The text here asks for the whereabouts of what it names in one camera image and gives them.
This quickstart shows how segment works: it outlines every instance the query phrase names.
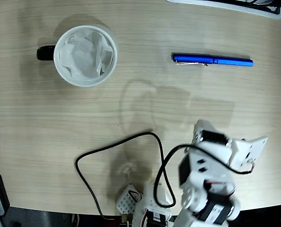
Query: black mug handle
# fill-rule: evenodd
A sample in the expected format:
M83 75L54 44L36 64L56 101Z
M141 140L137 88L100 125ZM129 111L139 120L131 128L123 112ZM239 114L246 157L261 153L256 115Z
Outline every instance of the black mug handle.
M55 46L41 46L36 51L36 57L41 61L53 61Z

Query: red wire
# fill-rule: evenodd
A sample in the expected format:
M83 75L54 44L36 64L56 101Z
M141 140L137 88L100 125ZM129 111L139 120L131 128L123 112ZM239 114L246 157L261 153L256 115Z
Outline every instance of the red wire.
M144 217L142 218L142 221L141 221L141 226L140 226L140 227L144 227L144 224L145 224L145 218L146 218L147 213L148 213L148 210L146 209L146 210L145 210Z

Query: pen clip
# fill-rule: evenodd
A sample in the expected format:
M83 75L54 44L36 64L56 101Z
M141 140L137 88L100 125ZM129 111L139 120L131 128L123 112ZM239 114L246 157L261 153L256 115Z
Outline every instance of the pen clip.
M199 62L177 62L176 61L176 65L198 65L198 64L202 64L204 66L207 66L206 63L199 63Z

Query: mug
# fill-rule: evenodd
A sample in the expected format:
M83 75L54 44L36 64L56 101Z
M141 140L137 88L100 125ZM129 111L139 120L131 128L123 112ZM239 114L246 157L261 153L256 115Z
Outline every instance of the mug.
M69 69L60 63L60 50L64 46L66 40L72 36L75 32L82 29L91 29L96 32L101 33L110 43L113 49L113 58L109 68L102 73L98 78L92 79L90 81L80 81L76 80L71 76ZM103 25L82 25L71 28L66 31L56 42L56 45L42 46L37 49L36 57L41 61L54 61L55 68L61 77L68 83L78 86L78 87L93 87L95 85L103 83L114 71L117 57L118 57L118 44L113 32Z

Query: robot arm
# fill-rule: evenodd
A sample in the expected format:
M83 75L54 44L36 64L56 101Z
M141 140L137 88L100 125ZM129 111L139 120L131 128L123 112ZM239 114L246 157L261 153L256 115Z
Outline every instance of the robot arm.
M206 150L234 170L255 166L267 137L245 141L229 139L208 121L194 127L192 144ZM235 184L227 169L215 159L189 148L179 165L179 185L183 190L182 211L174 227L228 226L240 212L240 202L233 195Z
M199 120L194 126L194 147L185 150L179 164L182 210L173 226L228 227L227 220L234 220L241 209L234 195L235 184L230 170L251 173L267 139L266 136L250 141L230 139L208 121ZM252 169L238 172L241 167ZM127 192L118 199L118 208L122 201L126 202L125 195ZM166 195L162 185L158 185L157 198L161 204L170 204ZM142 199L135 205L132 227L169 227L170 218L171 209L155 202L153 184L145 184Z

